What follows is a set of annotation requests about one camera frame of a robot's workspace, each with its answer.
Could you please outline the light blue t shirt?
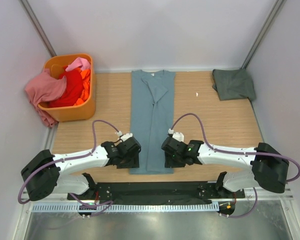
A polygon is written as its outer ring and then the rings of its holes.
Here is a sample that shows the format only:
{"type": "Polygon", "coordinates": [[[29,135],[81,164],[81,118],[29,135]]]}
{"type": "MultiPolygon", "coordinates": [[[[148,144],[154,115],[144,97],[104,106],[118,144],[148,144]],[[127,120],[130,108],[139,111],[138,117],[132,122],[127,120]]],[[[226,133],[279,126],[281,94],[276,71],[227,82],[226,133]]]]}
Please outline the light blue t shirt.
{"type": "Polygon", "coordinates": [[[175,76],[167,70],[131,72],[130,132],[141,145],[139,167],[129,170],[132,175],[174,173],[165,167],[161,146],[174,120],[175,76]]]}

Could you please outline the grey t shirt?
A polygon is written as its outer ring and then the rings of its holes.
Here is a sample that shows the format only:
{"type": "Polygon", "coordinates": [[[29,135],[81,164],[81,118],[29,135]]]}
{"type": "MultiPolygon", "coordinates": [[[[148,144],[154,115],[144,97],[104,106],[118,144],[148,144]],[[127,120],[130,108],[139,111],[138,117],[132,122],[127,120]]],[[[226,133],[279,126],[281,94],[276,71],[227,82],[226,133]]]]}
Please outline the grey t shirt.
{"type": "Polygon", "coordinates": [[[239,99],[254,101],[257,98],[254,81],[246,69],[214,69],[212,78],[212,88],[217,92],[220,101],[239,99]]]}

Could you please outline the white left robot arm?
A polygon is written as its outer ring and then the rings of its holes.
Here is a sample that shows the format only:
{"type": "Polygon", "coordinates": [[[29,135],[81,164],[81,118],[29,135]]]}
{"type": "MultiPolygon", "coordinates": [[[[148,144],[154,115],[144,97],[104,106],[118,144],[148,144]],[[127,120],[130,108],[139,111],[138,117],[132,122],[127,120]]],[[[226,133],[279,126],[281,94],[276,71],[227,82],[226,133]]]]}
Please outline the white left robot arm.
{"type": "Polygon", "coordinates": [[[88,174],[73,173],[91,169],[116,166],[118,169],[139,167],[141,145],[131,133],[117,141],[105,141],[92,149],[52,154],[40,151],[22,170],[22,191],[27,191],[32,202],[42,200],[52,193],[74,194],[91,200],[96,194],[93,179],[88,174]]]}

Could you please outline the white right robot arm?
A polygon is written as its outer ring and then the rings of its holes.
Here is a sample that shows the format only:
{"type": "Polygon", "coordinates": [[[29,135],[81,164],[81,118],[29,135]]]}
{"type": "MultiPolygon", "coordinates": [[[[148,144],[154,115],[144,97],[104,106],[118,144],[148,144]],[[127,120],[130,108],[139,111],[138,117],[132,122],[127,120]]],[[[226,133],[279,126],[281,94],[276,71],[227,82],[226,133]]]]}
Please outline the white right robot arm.
{"type": "Polygon", "coordinates": [[[221,198],[246,188],[261,187],[277,194],[284,193],[286,188],[289,162],[264,142],[248,148],[209,147],[201,140],[184,143],[180,137],[168,136],[161,149],[167,168],[183,168],[193,164],[239,168],[238,172],[224,171],[219,174],[215,192],[221,198]]]}

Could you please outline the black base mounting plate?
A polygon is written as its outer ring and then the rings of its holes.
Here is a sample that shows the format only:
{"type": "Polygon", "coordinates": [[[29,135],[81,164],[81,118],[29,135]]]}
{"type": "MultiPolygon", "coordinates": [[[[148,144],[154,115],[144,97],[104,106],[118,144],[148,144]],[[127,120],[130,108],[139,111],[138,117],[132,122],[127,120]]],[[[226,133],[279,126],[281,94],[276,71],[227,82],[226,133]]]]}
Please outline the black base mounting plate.
{"type": "Polygon", "coordinates": [[[80,200],[113,201],[115,205],[204,205],[213,199],[244,199],[239,190],[232,193],[217,189],[214,182],[99,182],[85,193],[76,196],[80,200]]]}

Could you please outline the orange plastic basket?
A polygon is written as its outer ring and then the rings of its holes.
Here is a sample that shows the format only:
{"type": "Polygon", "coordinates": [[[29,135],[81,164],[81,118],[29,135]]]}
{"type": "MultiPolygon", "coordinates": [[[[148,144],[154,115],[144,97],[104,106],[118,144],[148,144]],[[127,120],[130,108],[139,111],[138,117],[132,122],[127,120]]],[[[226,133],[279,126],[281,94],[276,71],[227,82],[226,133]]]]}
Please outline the orange plastic basket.
{"type": "Polygon", "coordinates": [[[74,53],[57,55],[45,62],[44,68],[50,70],[53,78],[59,77],[63,67],[71,64],[76,58],[84,58],[90,63],[90,89],[89,97],[80,105],[65,107],[49,107],[48,103],[41,102],[37,106],[40,110],[47,112],[58,122],[69,122],[90,119],[96,111],[96,77],[94,71],[94,60],[87,53],[74,53]]]}

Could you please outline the red t shirt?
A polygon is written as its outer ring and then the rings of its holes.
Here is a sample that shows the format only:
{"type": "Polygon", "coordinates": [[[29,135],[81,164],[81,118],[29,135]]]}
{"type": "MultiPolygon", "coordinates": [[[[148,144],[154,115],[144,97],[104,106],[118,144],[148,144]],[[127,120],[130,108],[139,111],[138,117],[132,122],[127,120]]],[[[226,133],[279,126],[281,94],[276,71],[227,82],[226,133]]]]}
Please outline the red t shirt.
{"type": "Polygon", "coordinates": [[[84,101],[82,93],[84,91],[84,83],[81,70],[75,68],[71,71],[64,71],[59,75],[59,79],[65,77],[66,88],[60,98],[51,101],[48,106],[50,108],[70,107],[81,105],[84,101]]]}

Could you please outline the orange t shirt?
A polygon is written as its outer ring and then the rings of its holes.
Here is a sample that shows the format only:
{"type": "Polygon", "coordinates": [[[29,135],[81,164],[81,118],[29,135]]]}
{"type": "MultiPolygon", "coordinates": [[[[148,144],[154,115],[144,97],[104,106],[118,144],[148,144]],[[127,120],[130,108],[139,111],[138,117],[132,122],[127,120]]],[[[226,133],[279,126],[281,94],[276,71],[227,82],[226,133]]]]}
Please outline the orange t shirt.
{"type": "Polygon", "coordinates": [[[75,102],[74,106],[79,106],[85,103],[90,96],[90,86],[91,86],[91,70],[85,69],[80,72],[82,78],[83,90],[80,97],[75,102]]]}

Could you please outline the light pink t shirt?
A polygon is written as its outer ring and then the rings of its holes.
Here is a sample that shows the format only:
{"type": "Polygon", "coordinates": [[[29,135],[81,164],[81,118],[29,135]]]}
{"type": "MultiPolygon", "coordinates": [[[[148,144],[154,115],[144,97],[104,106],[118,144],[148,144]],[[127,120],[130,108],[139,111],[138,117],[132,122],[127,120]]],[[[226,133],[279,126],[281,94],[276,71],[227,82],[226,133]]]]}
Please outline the light pink t shirt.
{"type": "Polygon", "coordinates": [[[71,64],[69,64],[65,71],[69,72],[76,68],[80,68],[81,71],[88,70],[91,68],[91,63],[83,57],[77,57],[71,64]]]}

